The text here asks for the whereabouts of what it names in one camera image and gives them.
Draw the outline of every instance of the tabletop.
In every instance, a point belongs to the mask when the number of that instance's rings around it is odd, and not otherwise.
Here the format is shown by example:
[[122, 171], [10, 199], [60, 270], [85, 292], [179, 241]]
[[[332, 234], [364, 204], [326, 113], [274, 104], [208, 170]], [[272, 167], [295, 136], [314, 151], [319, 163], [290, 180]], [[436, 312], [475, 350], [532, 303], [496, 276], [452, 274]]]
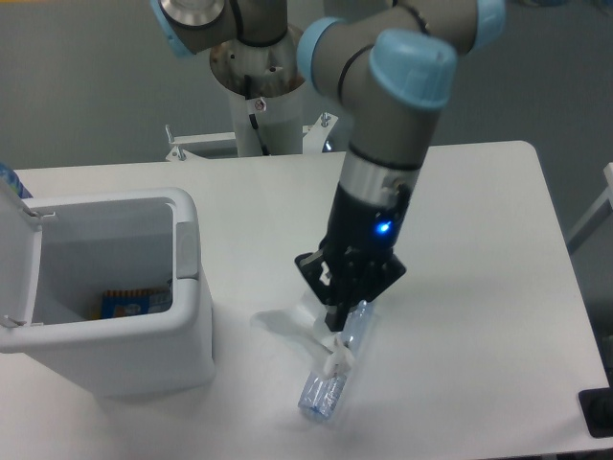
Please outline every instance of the tabletop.
[[34, 196], [152, 187], [196, 204], [214, 298], [211, 384], [96, 399], [1, 355], [7, 459], [481, 459], [604, 449], [578, 392], [607, 385], [534, 149], [432, 148], [397, 243], [407, 267], [335, 418], [297, 401], [308, 369], [249, 325], [307, 289], [294, 267], [324, 236], [343, 154], [19, 172]]

